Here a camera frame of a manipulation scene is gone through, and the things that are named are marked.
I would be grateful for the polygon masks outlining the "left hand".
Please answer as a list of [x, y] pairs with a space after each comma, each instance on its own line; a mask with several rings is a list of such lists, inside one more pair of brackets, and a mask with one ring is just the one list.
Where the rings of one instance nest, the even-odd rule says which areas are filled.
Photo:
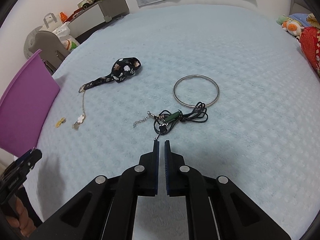
[[18, 229], [22, 236], [30, 237], [30, 235], [36, 230], [36, 226], [34, 225], [33, 220], [29, 217], [27, 209], [18, 197], [16, 197], [15, 209], [18, 214], [18, 218], [6, 216], [7, 222], [11, 227]]

